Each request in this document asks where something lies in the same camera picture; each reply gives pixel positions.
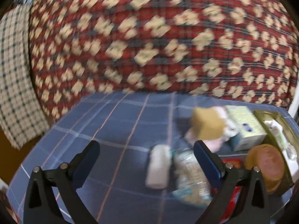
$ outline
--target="orange round container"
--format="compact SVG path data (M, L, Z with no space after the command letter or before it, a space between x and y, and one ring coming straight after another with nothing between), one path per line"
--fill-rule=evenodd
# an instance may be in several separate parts
M253 147L245 160L245 168L259 166L269 194L275 192L284 173L283 157L278 149L269 144Z

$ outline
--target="yellow sponge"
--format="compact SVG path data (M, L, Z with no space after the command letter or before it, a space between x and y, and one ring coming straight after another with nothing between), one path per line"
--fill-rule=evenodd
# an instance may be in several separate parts
M198 140L215 140L223 136L225 121L213 108L194 108L191 124Z

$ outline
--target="blue tablecloth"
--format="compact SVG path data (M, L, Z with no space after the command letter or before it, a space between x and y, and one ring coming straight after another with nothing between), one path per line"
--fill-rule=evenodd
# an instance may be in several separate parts
M90 140L101 144L101 154L85 184L77 192L90 213L105 224L193 224L203 209L184 205L173 198L171 180L166 190L145 187L150 148L169 144L184 149L183 138L189 129L193 107L246 105L282 114L299 135L299 127L285 109L271 105L227 101L206 96L180 94L123 93L92 94L83 98L57 122L29 153L15 174L8 198L23 218L24 197L34 166L52 169L69 162ZM221 157L245 157L228 145L218 152ZM72 220L55 190L65 219ZM270 196L271 216L276 219L291 196Z

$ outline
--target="plaid tablecloth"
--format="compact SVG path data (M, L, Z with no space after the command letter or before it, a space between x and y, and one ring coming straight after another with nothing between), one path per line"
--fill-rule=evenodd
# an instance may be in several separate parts
M77 192L99 223L193 224L204 210L174 199L173 179L165 190L145 187L148 156L155 144L168 144L174 149L189 147L183 136L190 127L192 108L216 105L246 105L251 110L279 112L299 135L299 127L287 111L273 105L176 93L92 94L82 98L30 152L10 184L8 198L22 219L32 169L37 165L51 169L69 162L94 139L101 144L101 154ZM228 145L223 145L218 154L222 158L246 156L233 152ZM270 196L272 219L280 216L291 192ZM55 195L63 216L72 223L57 190Z
M0 21L0 125L18 149L49 129L30 78L29 9L17 6Z

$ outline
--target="white plastic item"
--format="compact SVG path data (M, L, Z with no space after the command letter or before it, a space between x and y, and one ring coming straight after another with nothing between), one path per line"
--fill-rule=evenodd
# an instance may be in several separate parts
M151 189L164 189L169 181L171 152L167 145L156 145L149 157L145 185Z

